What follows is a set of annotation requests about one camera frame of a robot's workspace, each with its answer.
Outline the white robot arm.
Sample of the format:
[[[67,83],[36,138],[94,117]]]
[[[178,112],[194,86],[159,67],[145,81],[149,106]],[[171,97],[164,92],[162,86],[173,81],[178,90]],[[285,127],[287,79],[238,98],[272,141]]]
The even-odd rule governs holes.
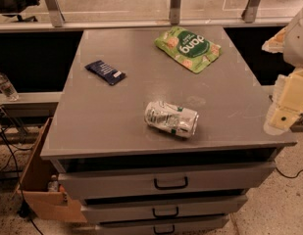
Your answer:
[[[294,66],[291,74],[278,76],[264,123],[268,134],[281,135],[303,115],[303,8],[262,49],[282,53],[283,60]]]

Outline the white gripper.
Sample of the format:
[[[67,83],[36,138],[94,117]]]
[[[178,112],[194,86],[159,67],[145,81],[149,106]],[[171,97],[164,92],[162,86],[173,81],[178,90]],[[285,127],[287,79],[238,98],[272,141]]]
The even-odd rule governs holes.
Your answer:
[[[272,100],[264,130],[270,135],[281,135],[303,114],[303,68],[278,77]]]

